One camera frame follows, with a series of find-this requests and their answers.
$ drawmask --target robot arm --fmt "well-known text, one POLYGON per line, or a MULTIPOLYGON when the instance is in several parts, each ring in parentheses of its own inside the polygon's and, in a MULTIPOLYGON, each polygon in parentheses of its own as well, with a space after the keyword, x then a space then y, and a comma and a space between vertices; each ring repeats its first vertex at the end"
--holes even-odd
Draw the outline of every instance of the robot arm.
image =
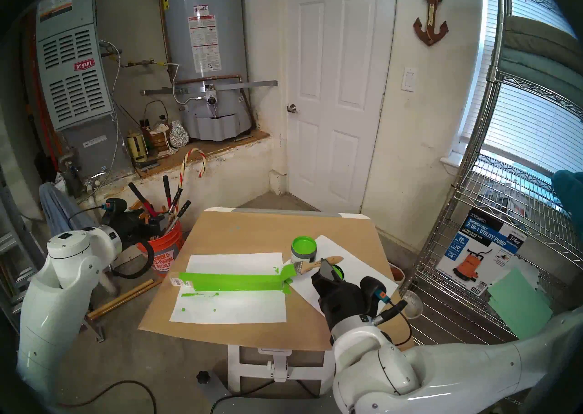
MULTIPOLYGON (((360 287, 322 269, 312 277, 331 330, 336 360, 332 390, 343 413, 477 413, 533 387, 557 350, 583 323, 583 307, 555 316, 536 336, 501 345, 415 346, 401 352, 377 327, 380 282, 360 287)), ((392 318, 396 307, 386 310, 392 318)))
POLYGON ((104 215, 101 222, 106 224, 65 232, 48 241, 47 260, 33 276, 23 300, 17 371, 47 405, 54 402, 58 363, 79 332, 102 271, 136 242, 143 242, 148 250, 148 262, 138 273, 143 274, 153 262, 154 253, 145 238, 159 234, 159 226, 141 223, 142 210, 124 212, 125 201, 110 201, 117 207, 104 215))

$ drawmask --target orange pump picture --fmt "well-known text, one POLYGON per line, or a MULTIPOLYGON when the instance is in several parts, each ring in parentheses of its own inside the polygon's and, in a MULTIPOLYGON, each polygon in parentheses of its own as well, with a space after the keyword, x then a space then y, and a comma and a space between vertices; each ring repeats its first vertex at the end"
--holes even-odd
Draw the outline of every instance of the orange pump picture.
POLYGON ((478 273, 476 272, 478 266, 482 263, 485 254, 492 252, 490 249, 488 252, 473 252, 468 249, 468 256, 465 260, 454 268, 454 274, 463 280, 476 281, 478 273))

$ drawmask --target door panel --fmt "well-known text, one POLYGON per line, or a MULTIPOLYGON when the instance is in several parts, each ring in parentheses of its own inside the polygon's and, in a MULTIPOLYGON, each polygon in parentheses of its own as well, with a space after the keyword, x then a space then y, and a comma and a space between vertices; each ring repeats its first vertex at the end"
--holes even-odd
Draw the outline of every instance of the door panel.
POLYGON ((322 211, 360 212, 395 2, 288 1, 289 186, 322 211))

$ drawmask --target window blinds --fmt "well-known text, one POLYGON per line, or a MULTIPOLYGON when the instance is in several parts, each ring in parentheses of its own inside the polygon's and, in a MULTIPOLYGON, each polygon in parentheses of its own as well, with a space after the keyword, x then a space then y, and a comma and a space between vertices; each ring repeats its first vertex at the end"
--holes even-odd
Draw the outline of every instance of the window blinds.
MULTIPOLYGON (((552 0, 512 0, 512 15, 532 18, 575 36, 552 0)), ((487 1, 484 53, 468 117, 460 137, 468 141, 486 88, 496 36, 498 0, 487 1)), ((583 171, 583 124, 573 114, 534 94, 502 85, 484 147, 542 168, 583 171)))

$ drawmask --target concrete floor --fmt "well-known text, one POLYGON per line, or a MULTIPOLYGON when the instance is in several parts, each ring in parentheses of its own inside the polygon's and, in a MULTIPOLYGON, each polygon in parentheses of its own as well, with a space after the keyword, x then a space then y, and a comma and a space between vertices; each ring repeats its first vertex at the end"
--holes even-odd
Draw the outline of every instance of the concrete floor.
MULTIPOLYGON (((277 196, 271 192, 241 207, 315 210, 292 195, 277 196)), ((414 253, 382 236, 381 242, 391 262, 405 270, 412 267, 416 259, 414 253)), ((143 263, 144 258, 138 257, 120 266, 118 270, 131 273, 139 269, 143 263)), ((123 293, 150 278, 156 279, 157 276, 148 272, 135 280, 116 278, 115 283, 119 285, 123 293)), ((100 318, 98 324, 104 327, 106 338, 103 343, 97 343, 90 331, 81 331, 59 368, 56 388, 60 402, 78 403, 91 398, 116 381, 138 380, 153 391, 160 413, 208 413, 210 411, 210 403, 197 387, 196 375, 200 370, 213 370, 225 384, 227 347, 139 331, 138 325, 156 290, 157 288, 154 288, 100 318)), ((93 291, 93 308, 110 300, 111 297, 101 286, 93 291)), ((442 323, 442 320, 436 320, 436 324, 430 325, 434 329, 442 323)), ((420 342, 423 343, 424 336, 421 334, 421 329, 422 326, 416 324, 415 337, 422 338, 420 342)), ((259 355, 255 349, 243 349, 241 358, 244 362, 253 364, 266 363, 268 360, 267 356, 259 355)), ((288 362, 290 365, 317 365, 322 362, 322 359, 323 353, 295 352, 289 357, 288 362)), ((244 378, 242 390, 247 391, 258 387, 266 381, 244 378)), ((319 391, 319 384, 305 383, 312 392, 319 391)), ((309 398, 309 395, 295 381, 273 384, 259 391, 257 396, 309 398)), ((516 405, 512 406, 509 402, 502 405, 499 409, 503 407, 503 410, 499 412, 504 412, 504 414, 516 412, 516 405)), ((143 388, 125 384, 112 389, 94 403, 75 409, 75 412, 81 414, 150 413, 152 406, 143 388)))

